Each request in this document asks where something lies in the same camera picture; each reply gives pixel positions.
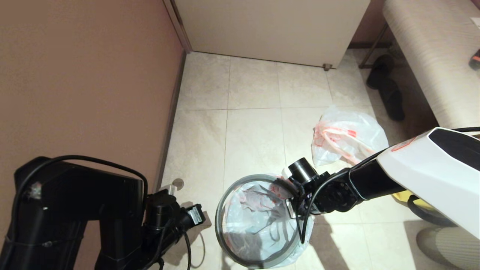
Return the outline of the white liner bag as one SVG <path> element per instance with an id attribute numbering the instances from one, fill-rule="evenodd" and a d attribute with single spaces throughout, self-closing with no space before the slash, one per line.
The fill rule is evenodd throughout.
<path id="1" fill-rule="evenodd" d="M 249 269 L 274 269 L 295 263 L 307 248 L 314 217 L 290 219 L 285 200 L 298 191 L 275 174 L 255 174 L 235 181 L 216 209 L 215 231 L 223 252 Z"/>

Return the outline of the white garbage bag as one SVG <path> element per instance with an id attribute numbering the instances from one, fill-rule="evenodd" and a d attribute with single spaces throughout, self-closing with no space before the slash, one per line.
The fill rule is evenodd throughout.
<path id="1" fill-rule="evenodd" d="M 363 112 L 331 106 L 313 128 L 312 160 L 316 167 L 341 158 L 355 165 L 389 147 L 377 120 Z"/>

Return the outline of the yellow fabric bag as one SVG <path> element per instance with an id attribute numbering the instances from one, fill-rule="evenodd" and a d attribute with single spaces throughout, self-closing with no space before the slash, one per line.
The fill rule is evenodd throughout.
<path id="1" fill-rule="evenodd" d="M 396 202 L 408 207 L 413 214 L 426 222 L 441 227 L 457 227 L 453 221 L 410 191 L 397 192 L 392 196 Z"/>

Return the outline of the black slipper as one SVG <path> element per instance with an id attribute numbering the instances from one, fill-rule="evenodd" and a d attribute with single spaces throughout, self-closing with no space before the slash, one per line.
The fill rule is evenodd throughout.
<path id="1" fill-rule="evenodd" d="M 379 83 L 378 90 L 389 118 L 393 121 L 403 121 L 405 119 L 403 97 L 398 84 L 387 78 Z"/>
<path id="2" fill-rule="evenodd" d="M 384 54 L 379 56 L 372 65 L 369 76 L 366 80 L 367 87 L 378 89 L 380 83 L 389 78 L 395 67 L 395 60 L 391 55 Z"/>

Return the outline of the metal bench leg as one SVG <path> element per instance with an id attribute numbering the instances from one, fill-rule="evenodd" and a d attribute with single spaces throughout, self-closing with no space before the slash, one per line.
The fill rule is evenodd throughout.
<path id="1" fill-rule="evenodd" d="M 389 28 L 389 25 L 387 22 L 384 23 L 381 31 L 379 32 L 379 34 L 377 35 L 377 38 L 375 38 L 374 42 L 372 43 L 371 47 L 368 49 L 366 55 L 364 56 L 364 58 L 362 59 L 362 61 L 360 62 L 360 64 L 358 65 L 358 68 L 359 69 L 368 69 L 368 68 L 371 68 L 372 65 L 371 64 L 368 64 L 368 60 L 369 58 L 371 57 L 372 53 L 374 52 L 374 50 L 377 48 L 377 45 L 379 44 L 380 40 L 383 38 L 383 36 L 385 35 L 387 29 Z"/>

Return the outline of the white cabinet panel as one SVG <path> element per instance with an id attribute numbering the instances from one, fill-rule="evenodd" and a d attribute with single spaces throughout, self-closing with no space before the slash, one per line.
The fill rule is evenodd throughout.
<path id="1" fill-rule="evenodd" d="M 193 51 L 338 68 L 371 0 L 166 0 Z"/>

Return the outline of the beige wood-grain bench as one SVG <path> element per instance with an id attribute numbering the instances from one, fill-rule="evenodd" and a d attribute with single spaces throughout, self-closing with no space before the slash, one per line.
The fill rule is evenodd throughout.
<path id="1" fill-rule="evenodd" d="M 472 0 L 385 0 L 383 16 L 443 128 L 480 126 L 480 49 Z"/>

